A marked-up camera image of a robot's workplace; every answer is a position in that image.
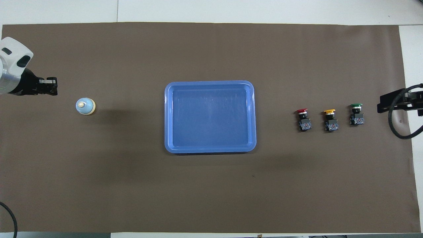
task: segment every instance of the black cable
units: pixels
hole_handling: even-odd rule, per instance
[[[16,222],[16,218],[15,215],[13,214],[12,210],[10,210],[10,208],[8,206],[6,206],[6,204],[0,202],[0,205],[2,207],[4,207],[6,209],[7,212],[9,212],[10,216],[12,217],[13,220],[13,238],[16,238],[16,236],[18,235],[18,223]]]
[[[400,139],[411,139],[411,138],[413,138],[413,137],[415,137],[415,136],[417,136],[418,134],[420,134],[422,131],[423,131],[423,125],[419,128],[419,129],[417,129],[415,132],[413,132],[413,133],[411,133],[411,134],[409,134],[409,135],[407,135],[407,136],[403,136],[403,135],[401,135],[401,134],[399,134],[396,130],[395,130],[395,128],[394,128],[394,125],[393,125],[393,123],[392,123],[392,112],[394,111],[394,108],[395,108],[395,105],[396,105],[396,103],[398,102],[398,100],[402,97],[402,96],[404,96],[404,94],[406,93],[406,92],[408,92],[408,91],[410,91],[410,90],[412,90],[412,89],[416,89],[416,88],[423,88],[423,83],[421,83],[421,84],[416,84],[416,85],[414,85],[414,86],[411,86],[411,87],[408,87],[408,88],[406,88],[406,89],[404,89],[404,90],[402,90],[395,98],[394,98],[394,100],[392,101],[392,103],[391,103],[391,106],[389,107],[389,112],[388,112],[388,124],[389,124],[389,128],[391,128],[391,131],[392,131],[392,133],[394,133],[394,135],[396,136],[396,137],[398,137],[398,138],[400,138]]]

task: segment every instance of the white table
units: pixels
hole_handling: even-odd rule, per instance
[[[4,24],[79,22],[233,22],[400,25],[406,86],[423,82],[423,3],[418,0],[1,0]],[[409,111],[410,130],[423,124]],[[423,135],[412,139],[417,197],[423,211]],[[423,213],[420,213],[423,227]],[[248,237],[256,233],[112,233],[132,237]],[[264,236],[307,234],[265,234]]]

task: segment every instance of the brown mat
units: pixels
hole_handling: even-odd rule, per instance
[[[56,97],[1,96],[0,200],[22,231],[420,232],[411,141],[376,113],[404,87],[397,26],[5,25],[6,36],[59,84]],[[165,86],[200,80],[254,85],[252,152],[165,150]],[[96,114],[76,112],[81,97]],[[349,125],[352,103],[365,125]],[[300,108],[311,131],[298,130]],[[340,130],[326,133],[332,108]]]

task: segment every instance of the blue plastic tray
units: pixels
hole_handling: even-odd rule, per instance
[[[250,82],[167,85],[165,147],[169,152],[248,152],[255,144],[254,87]]]

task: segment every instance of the tray rim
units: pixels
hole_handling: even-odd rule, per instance
[[[252,141],[249,141],[247,144],[247,147],[229,147],[229,148],[217,148],[217,147],[204,147],[202,149],[195,148],[195,149],[174,149],[170,146],[170,138],[169,138],[169,131],[168,131],[168,125],[169,121],[171,120],[169,118],[169,108],[168,103],[170,100],[169,93],[171,93],[171,89],[174,86],[208,86],[208,85],[239,85],[239,84],[245,84],[250,89],[250,95],[247,95],[247,97],[250,97],[250,107],[251,109],[247,111],[251,111],[251,126],[248,128],[249,133],[251,133],[251,139]],[[224,80],[224,81],[181,81],[181,82],[171,82],[169,83],[165,88],[165,148],[168,152],[173,154],[190,154],[190,153],[236,153],[236,152],[249,152],[255,148],[257,145],[257,133],[256,133],[256,124],[255,124],[255,92],[254,92],[254,86],[251,82],[247,80]]]

